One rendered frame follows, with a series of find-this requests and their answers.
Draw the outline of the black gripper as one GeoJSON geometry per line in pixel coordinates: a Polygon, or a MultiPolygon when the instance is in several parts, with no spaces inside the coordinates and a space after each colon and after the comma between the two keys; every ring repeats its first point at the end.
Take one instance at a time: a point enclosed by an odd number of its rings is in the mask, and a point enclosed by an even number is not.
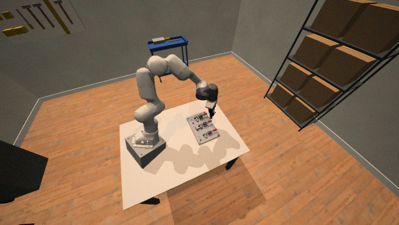
{"type": "Polygon", "coordinates": [[[214,114],[216,113],[216,112],[215,112],[215,107],[216,107],[216,105],[214,106],[213,109],[208,109],[208,110],[209,110],[209,114],[210,114],[209,119],[212,119],[212,117],[213,117],[214,114]]]}

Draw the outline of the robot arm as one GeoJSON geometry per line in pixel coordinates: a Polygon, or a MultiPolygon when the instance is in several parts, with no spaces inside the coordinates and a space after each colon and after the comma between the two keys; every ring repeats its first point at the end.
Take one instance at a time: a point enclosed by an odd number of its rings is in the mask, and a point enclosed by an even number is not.
{"type": "Polygon", "coordinates": [[[181,81],[187,79],[193,81],[196,84],[196,98],[202,101],[206,100],[206,108],[213,109],[217,104],[217,85],[213,83],[208,85],[206,81],[202,80],[181,59],[173,54],[166,57],[165,60],[153,55],[149,58],[146,67],[138,69],[136,74],[139,96],[147,100],[147,104],[134,112],[134,118],[140,123],[144,122],[144,128],[142,128],[142,132],[138,131],[136,136],[133,137],[133,147],[151,149],[159,142],[158,121],[155,116],[164,110],[165,104],[156,94],[154,77],[163,75],[168,71],[181,81]]]}

